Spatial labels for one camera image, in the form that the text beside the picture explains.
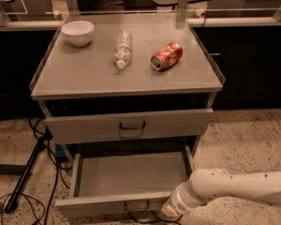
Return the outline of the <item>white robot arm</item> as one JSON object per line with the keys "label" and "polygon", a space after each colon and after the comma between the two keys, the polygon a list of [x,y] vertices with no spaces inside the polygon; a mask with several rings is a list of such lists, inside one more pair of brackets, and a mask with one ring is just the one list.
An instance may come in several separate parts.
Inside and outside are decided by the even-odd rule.
{"label": "white robot arm", "polygon": [[161,212],[177,218],[222,197],[281,207],[281,172],[232,174],[224,169],[198,169],[171,193]]}

